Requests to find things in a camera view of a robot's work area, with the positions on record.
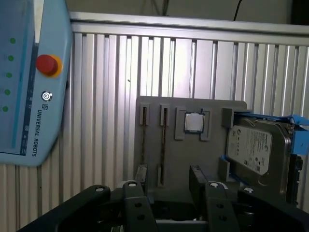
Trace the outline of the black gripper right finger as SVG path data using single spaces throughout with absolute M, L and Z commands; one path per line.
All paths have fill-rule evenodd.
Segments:
M 189 190 L 210 232 L 309 230 L 308 213 L 252 186 L 230 191 L 219 182 L 207 180 L 197 165 L 189 168 Z

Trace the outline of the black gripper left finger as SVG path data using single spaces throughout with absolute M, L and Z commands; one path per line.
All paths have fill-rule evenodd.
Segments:
M 93 185 L 20 229 L 22 232 L 156 232 L 158 227 L 144 193 L 147 165 L 136 178 L 111 190 Z

